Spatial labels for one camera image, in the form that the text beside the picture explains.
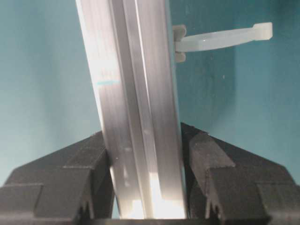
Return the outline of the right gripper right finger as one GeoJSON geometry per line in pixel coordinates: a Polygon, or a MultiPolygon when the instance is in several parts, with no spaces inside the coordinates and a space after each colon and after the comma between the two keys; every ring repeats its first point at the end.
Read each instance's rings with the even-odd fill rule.
{"type": "Polygon", "coordinates": [[[206,225],[297,225],[300,187],[273,161],[182,123],[189,215],[206,225]]]}

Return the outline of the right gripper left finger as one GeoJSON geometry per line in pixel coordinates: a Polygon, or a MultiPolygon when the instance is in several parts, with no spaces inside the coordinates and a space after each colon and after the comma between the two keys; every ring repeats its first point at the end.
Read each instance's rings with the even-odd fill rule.
{"type": "Polygon", "coordinates": [[[0,189],[3,225],[84,225],[110,218],[114,192],[103,134],[15,168],[0,189]]]}

